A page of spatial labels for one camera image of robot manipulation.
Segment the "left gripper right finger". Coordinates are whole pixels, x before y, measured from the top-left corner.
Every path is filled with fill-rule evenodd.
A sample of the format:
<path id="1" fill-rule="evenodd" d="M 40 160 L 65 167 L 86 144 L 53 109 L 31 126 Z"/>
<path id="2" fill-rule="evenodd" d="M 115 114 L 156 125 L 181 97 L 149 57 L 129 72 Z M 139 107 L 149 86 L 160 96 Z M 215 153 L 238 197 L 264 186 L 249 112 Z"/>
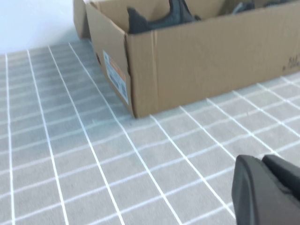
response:
<path id="1" fill-rule="evenodd" d="M 262 203 L 299 203 L 300 168 L 275 155 L 262 158 Z"/>

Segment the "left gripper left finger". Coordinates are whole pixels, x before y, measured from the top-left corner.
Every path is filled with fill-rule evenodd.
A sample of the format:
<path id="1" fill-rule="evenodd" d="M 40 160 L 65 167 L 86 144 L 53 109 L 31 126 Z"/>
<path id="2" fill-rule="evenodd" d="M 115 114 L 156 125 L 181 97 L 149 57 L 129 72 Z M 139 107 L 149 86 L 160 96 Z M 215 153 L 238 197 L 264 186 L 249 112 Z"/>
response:
<path id="1" fill-rule="evenodd" d="M 239 225 L 298 225 L 300 203 L 262 202 L 262 159 L 239 155 L 232 181 L 232 202 Z"/>

